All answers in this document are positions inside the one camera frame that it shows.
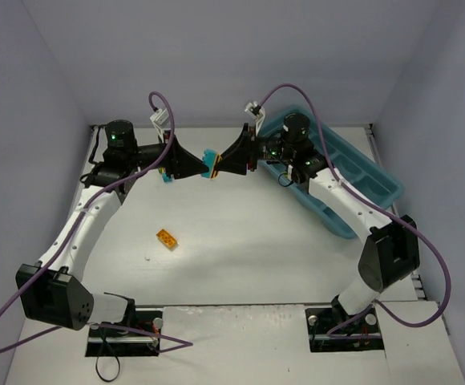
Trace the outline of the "orange yellow lego brick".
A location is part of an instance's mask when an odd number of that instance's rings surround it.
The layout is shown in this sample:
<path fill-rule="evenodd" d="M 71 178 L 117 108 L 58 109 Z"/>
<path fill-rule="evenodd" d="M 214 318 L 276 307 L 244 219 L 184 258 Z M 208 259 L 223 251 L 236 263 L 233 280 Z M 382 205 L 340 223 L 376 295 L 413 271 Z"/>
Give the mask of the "orange yellow lego brick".
<path fill-rule="evenodd" d="M 174 250 L 178 246 L 178 241 L 166 230 L 161 229 L 156 238 L 169 250 Z"/>

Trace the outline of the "green yellow blue lego stack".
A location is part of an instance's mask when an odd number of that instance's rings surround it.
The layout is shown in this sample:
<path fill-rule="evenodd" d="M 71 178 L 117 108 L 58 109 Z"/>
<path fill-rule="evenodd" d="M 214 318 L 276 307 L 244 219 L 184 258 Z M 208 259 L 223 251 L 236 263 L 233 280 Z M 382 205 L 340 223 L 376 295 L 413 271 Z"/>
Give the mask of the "green yellow blue lego stack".
<path fill-rule="evenodd" d="M 167 171 L 164 168 L 159 168 L 158 171 L 159 171 L 159 174 L 161 175 L 162 181 L 164 183 L 172 183 L 173 182 L 172 176 L 169 173 L 167 173 Z"/>

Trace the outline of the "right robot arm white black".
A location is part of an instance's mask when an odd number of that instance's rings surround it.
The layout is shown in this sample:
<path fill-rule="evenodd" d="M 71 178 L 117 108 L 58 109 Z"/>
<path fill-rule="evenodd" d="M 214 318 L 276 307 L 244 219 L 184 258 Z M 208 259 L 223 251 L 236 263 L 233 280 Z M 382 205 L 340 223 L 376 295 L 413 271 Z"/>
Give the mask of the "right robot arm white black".
<path fill-rule="evenodd" d="M 270 136 L 245 125 L 241 135 L 220 155 L 214 170 L 244 175 L 259 160 L 287 169 L 291 182 L 339 216 L 362 244 L 352 282 L 331 302 L 342 321 L 361 313 L 389 286 L 419 267 L 418 238 L 408 216 L 388 217 L 385 210 L 359 192 L 333 165 L 324 149 L 309 137 L 311 121 L 300 112 L 288 114 Z"/>

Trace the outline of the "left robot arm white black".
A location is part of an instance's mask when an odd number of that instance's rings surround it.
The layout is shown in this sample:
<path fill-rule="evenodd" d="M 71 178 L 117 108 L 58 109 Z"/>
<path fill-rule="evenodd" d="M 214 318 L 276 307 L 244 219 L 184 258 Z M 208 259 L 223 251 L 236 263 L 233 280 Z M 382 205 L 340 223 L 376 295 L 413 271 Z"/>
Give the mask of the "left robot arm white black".
<path fill-rule="evenodd" d="M 16 273 L 28 319 L 72 330 L 101 322 L 128 324 L 135 315 L 133 299 L 93 294 L 82 284 L 92 250 L 125 202 L 138 171 L 164 168 L 175 179 L 208 171 L 169 131 L 162 132 L 158 143 L 139 146 L 127 120 L 111 121 L 104 130 L 107 148 L 103 161 L 84 181 L 79 202 L 63 230 L 35 264 L 23 264 Z"/>

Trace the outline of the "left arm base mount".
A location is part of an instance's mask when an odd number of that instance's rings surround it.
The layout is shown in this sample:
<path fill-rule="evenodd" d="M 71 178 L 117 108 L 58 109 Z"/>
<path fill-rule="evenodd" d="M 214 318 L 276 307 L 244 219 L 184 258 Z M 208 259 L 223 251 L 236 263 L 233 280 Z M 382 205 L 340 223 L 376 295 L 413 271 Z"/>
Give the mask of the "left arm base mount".
<path fill-rule="evenodd" d="M 149 333 L 161 332 L 163 311 L 160 308 L 140 308 L 131 327 Z M 157 338 L 137 332 L 91 327 L 86 342 L 86 357 L 157 357 L 162 348 Z"/>

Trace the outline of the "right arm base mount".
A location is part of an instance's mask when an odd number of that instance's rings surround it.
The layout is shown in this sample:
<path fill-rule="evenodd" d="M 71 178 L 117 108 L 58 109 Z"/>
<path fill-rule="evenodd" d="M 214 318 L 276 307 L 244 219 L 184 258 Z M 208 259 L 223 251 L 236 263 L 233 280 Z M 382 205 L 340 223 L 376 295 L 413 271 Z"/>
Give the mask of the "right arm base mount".
<path fill-rule="evenodd" d="M 344 318 L 332 307 L 307 307 L 305 320 L 311 353 L 383 351 L 382 332 L 375 309 Z"/>

